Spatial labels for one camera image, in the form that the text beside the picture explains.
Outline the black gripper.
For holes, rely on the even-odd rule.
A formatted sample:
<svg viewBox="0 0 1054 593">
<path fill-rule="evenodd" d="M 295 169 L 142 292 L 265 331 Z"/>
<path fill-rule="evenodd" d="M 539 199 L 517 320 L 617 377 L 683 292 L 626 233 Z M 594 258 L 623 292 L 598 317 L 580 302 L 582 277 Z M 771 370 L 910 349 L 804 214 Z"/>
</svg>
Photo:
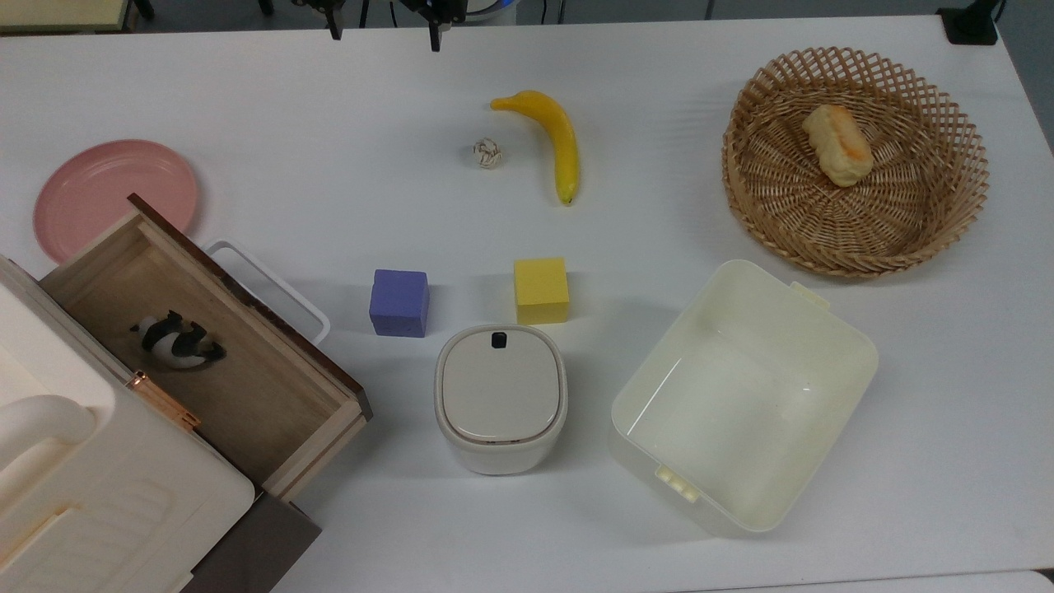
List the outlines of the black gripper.
<svg viewBox="0 0 1054 593">
<path fill-rule="evenodd" d="M 428 21 L 431 50 L 438 53 L 443 34 L 452 27 L 453 21 L 464 21 L 467 16 L 467 1 L 399 1 L 411 12 L 417 12 Z M 331 37 L 343 37 L 343 4 L 345 1 L 292 1 L 294 5 L 326 12 L 326 23 Z"/>
</svg>

